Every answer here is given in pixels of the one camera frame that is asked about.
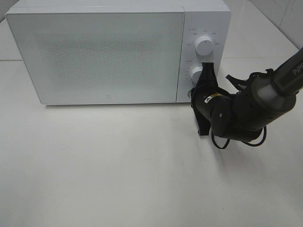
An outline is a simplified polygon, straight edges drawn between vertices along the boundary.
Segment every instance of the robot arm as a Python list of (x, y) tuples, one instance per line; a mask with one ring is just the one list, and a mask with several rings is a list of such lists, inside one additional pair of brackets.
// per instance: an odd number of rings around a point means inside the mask
[[(296, 94), (303, 87), (303, 48), (276, 70), (252, 73), (248, 80), (228, 75), (226, 78), (239, 90), (237, 94), (218, 86), (213, 63), (202, 65), (191, 98), (199, 134), (208, 135), (212, 128), (212, 138), (215, 135), (227, 138), (228, 142), (239, 140), (251, 146), (261, 145), (266, 137), (266, 125), (294, 107)], [(249, 144), (260, 136), (262, 129), (262, 142)]]

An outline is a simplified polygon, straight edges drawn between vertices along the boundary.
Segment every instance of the white wall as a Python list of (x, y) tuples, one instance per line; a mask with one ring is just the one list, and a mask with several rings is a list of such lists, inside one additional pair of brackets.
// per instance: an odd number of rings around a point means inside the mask
[(9, 8), (14, 5), (18, 0), (0, 0), (0, 21), (4, 19), (4, 14)]
[(250, 0), (298, 48), (303, 47), (303, 0)]

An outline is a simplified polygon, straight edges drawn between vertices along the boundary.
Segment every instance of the microwave control panel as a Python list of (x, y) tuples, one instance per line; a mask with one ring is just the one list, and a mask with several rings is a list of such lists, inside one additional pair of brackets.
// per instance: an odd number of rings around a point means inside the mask
[(177, 102), (190, 102), (190, 91), (202, 71), (202, 62), (214, 62), (217, 74), (231, 13), (185, 12)]

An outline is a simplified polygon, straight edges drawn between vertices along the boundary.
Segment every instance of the cable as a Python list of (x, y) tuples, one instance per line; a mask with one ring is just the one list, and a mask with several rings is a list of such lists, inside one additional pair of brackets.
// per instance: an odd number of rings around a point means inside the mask
[(227, 139), (225, 145), (224, 145), (223, 147), (219, 147), (219, 145), (218, 145), (218, 144), (216, 143), (216, 141), (214, 140), (214, 134), (213, 134), (213, 132), (212, 132), (212, 142), (213, 142), (213, 144), (216, 146), (216, 148), (218, 148), (218, 149), (225, 149), (225, 148), (227, 148), (227, 146), (228, 146), (228, 144), (229, 144), (230, 141), (231, 141), (230, 139)]
[(257, 144), (251, 144), (251, 143), (247, 143), (247, 142), (243, 142), (241, 141), (242, 143), (248, 145), (248, 146), (251, 146), (251, 147), (258, 147), (260, 145), (262, 145), (266, 139), (266, 135), (267, 135), (267, 130), (266, 130), (266, 126), (263, 128), (263, 138), (262, 140), (260, 141), (260, 143), (257, 143)]

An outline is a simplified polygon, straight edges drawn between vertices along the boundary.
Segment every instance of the microwave knob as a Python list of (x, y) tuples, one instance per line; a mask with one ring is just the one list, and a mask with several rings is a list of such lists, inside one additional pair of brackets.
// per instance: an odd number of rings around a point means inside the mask
[(195, 41), (197, 54), (204, 56), (210, 54), (214, 49), (214, 38), (210, 35), (203, 35)]
[(203, 67), (197, 66), (191, 70), (190, 75), (191, 75), (191, 80), (193, 81), (193, 83), (196, 84), (198, 82), (202, 69), (203, 69)]

